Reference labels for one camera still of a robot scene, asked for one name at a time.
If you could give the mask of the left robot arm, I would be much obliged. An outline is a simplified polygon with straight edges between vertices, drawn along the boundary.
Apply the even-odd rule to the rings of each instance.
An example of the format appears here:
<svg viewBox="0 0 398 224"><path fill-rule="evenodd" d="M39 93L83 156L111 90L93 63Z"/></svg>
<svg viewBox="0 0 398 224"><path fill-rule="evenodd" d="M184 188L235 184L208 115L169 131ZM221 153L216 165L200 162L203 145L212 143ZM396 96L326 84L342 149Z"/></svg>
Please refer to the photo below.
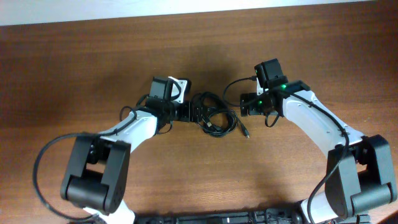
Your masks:
<svg viewBox="0 0 398 224"><path fill-rule="evenodd" d="M148 97L144 105L128 106L127 116L100 133L75 134L60 196L89 213L72 218L78 223L133 223L135 214L125 201L131 153L174 121L190 122L189 101Z"/></svg>

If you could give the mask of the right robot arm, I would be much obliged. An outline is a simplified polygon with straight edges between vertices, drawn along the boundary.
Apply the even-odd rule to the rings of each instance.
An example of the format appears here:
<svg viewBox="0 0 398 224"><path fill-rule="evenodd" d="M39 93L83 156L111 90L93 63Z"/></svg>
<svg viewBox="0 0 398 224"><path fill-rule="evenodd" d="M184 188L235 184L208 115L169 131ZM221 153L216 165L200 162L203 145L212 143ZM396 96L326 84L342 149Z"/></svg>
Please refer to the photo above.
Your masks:
<svg viewBox="0 0 398 224"><path fill-rule="evenodd" d="M326 174L300 203L308 223L346 220L395 202L391 149L380 136L365 136L326 108L304 82L282 83L243 93L243 116L270 114L297 125L327 158Z"/></svg>

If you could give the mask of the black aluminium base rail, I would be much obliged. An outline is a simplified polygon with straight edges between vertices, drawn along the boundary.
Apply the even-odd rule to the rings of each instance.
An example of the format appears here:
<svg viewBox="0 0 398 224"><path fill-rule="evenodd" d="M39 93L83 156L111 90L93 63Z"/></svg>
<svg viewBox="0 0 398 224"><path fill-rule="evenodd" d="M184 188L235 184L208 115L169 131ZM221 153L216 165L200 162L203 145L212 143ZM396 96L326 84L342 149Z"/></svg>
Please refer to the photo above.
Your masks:
<svg viewBox="0 0 398 224"><path fill-rule="evenodd" d="M139 216L133 224L304 224L308 221L298 210L268 208L265 210L213 213L206 215Z"/></svg>

